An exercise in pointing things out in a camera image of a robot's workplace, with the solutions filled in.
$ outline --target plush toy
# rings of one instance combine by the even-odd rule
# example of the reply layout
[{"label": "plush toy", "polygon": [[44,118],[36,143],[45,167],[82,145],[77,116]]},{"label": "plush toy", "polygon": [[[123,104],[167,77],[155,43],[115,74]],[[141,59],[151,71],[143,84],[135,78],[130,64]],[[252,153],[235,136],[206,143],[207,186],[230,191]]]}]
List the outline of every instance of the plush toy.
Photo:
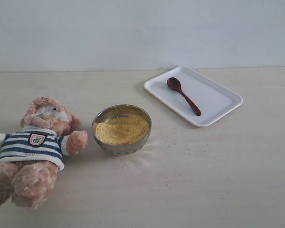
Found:
[{"label": "plush toy", "polygon": [[64,168],[63,155],[78,154],[88,135],[78,117],[51,97],[34,100],[22,130],[0,133],[0,206],[11,196],[17,206],[36,209],[49,196]]}]

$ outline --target white table surface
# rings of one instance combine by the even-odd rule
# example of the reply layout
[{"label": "white table surface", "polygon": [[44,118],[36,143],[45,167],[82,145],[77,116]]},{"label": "white table surface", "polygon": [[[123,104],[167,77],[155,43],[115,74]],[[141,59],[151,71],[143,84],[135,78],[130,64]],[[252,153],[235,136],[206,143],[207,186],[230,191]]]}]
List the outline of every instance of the white table surface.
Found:
[{"label": "white table surface", "polygon": [[35,211],[6,202],[6,228],[285,227],[285,67],[207,69],[243,104],[196,128],[143,89],[164,71],[0,74],[0,131],[20,130],[32,99],[52,95],[88,130],[98,112],[133,104],[152,118],[139,152],[105,154],[91,138],[68,157]]}]

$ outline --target bowl rim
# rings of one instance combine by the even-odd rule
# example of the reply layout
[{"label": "bowl rim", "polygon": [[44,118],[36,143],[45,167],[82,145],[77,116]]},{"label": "bowl rim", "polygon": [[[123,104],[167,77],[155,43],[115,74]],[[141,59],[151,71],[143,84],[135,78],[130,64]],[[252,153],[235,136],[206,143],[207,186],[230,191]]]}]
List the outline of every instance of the bowl rim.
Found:
[{"label": "bowl rim", "polygon": [[[95,135],[94,124],[95,124],[96,119],[97,119],[102,113],[104,113],[105,111],[107,111],[107,110],[109,110],[109,109],[112,109],[112,108],[119,107],[119,106],[129,106],[129,107],[137,108],[137,109],[140,109],[141,111],[143,111],[143,112],[147,115],[148,119],[150,120],[150,126],[149,126],[150,128],[149,128],[148,133],[147,133],[141,140],[139,140],[139,141],[137,141],[137,142],[134,142],[134,143],[131,143],[131,144],[127,144],[127,145],[117,145],[117,146],[116,146],[116,145],[110,145],[110,144],[107,144],[107,143],[101,141],[101,140],[98,139],[97,136]],[[121,147],[125,147],[125,146],[134,145],[134,144],[139,143],[139,142],[141,142],[142,140],[144,140],[144,139],[150,134],[150,132],[151,132],[151,127],[152,127],[152,120],[151,120],[151,117],[150,117],[150,115],[149,115],[144,109],[142,109],[142,108],[140,108],[140,107],[138,107],[138,106],[135,106],[135,105],[133,105],[133,104],[118,104],[118,105],[116,104],[116,105],[110,106],[110,107],[108,107],[108,108],[102,110],[100,113],[98,113],[98,114],[96,115],[96,117],[94,118],[94,120],[93,120],[93,122],[92,122],[92,133],[93,133],[94,138],[95,138],[96,140],[98,140],[100,143],[102,143],[103,145],[110,146],[110,147],[115,147],[115,148],[121,148]]]}]

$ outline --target spoon handle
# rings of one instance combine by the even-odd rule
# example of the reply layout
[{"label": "spoon handle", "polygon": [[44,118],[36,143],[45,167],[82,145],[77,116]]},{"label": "spoon handle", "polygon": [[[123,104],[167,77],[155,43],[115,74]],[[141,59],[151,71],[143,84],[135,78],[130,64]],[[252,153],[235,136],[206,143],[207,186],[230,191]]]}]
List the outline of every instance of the spoon handle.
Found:
[{"label": "spoon handle", "polygon": [[180,94],[186,99],[186,101],[188,102],[188,104],[190,105],[190,107],[193,109],[194,113],[198,116],[201,115],[201,111],[200,109],[194,104],[193,101],[191,101],[190,98],[188,98],[182,91],[180,91]]}]

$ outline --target white wall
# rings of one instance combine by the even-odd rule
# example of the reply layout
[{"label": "white wall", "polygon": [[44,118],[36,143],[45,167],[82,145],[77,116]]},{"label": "white wall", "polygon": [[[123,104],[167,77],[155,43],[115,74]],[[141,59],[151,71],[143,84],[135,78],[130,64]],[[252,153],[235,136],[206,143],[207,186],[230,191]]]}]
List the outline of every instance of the white wall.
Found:
[{"label": "white wall", "polygon": [[285,0],[0,0],[0,71],[285,66]]}]

